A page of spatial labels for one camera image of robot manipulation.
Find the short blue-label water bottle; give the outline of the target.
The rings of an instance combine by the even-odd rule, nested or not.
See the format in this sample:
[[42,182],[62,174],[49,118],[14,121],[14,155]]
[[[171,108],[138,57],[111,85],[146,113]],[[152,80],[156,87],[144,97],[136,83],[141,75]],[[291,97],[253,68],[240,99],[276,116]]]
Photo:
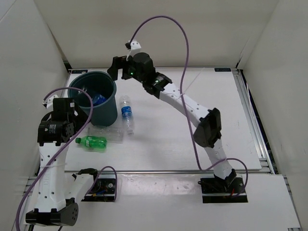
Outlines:
[[100,95],[100,94],[95,94],[94,96],[92,96],[92,103],[93,105],[99,105],[102,104],[106,101],[107,99]]

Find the green plastic soda bottle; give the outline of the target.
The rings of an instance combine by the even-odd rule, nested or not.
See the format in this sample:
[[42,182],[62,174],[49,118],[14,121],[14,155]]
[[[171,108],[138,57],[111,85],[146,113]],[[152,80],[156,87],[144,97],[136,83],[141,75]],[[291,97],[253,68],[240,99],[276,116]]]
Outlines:
[[107,146],[107,140],[105,137],[96,136],[84,136],[82,138],[78,137],[75,139],[75,143],[87,149],[98,149],[104,150]]

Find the tall blue-label water bottle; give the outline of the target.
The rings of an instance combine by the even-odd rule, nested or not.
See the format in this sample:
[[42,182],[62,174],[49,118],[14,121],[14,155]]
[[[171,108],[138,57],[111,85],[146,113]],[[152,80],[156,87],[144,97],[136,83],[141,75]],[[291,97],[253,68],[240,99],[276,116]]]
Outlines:
[[129,96],[127,95],[121,96],[119,99],[119,104],[121,109],[124,130],[128,135],[132,135],[134,133],[134,119],[131,109],[131,100]]

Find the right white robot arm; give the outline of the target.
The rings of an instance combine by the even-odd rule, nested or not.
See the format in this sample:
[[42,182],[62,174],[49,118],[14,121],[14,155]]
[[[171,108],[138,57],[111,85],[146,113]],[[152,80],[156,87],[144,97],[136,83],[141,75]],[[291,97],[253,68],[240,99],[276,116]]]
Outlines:
[[144,52],[130,57],[115,56],[107,72],[113,80],[117,80],[119,70],[122,70],[122,79],[137,80],[147,93],[188,118],[189,125],[196,128],[193,142],[204,148],[211,161],[217,189],[228,192],[234,185],[236,173],[222,147],[220,111],[208,109],[182,93],[170,78],[156,71],[152,59]]

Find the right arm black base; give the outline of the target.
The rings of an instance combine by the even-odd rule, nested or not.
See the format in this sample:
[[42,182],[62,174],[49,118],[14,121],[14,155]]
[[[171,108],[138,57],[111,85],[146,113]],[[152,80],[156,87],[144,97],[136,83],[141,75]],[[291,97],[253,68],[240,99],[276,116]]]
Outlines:
[[242,177],[236,177],[227,188],[219,185],[215,178],[201,178],[198,184],[204,204],[248,203]]

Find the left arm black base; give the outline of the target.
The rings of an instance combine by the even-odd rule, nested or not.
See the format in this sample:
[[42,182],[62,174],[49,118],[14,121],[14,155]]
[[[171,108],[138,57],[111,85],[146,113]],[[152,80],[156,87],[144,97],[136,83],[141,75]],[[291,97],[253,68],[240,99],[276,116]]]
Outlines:
[[82,202],[115,202],[116,201],[117,181],[115,174],[101,174]]

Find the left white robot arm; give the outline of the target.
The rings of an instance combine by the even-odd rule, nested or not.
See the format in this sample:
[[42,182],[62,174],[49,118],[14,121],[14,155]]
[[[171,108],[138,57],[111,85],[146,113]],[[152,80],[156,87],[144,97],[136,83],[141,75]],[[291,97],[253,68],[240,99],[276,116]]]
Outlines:
[[78,203],[87,191],[97,192],[100,179],[82,173],[66,186],[65,160],[67,143],[87,121],[87,115],[72,98],[54,98],[52,111],[38,127],[40,171],[38,197],[32,211],[26,214],[26,223],[38,226],[74,226],[78,218]]

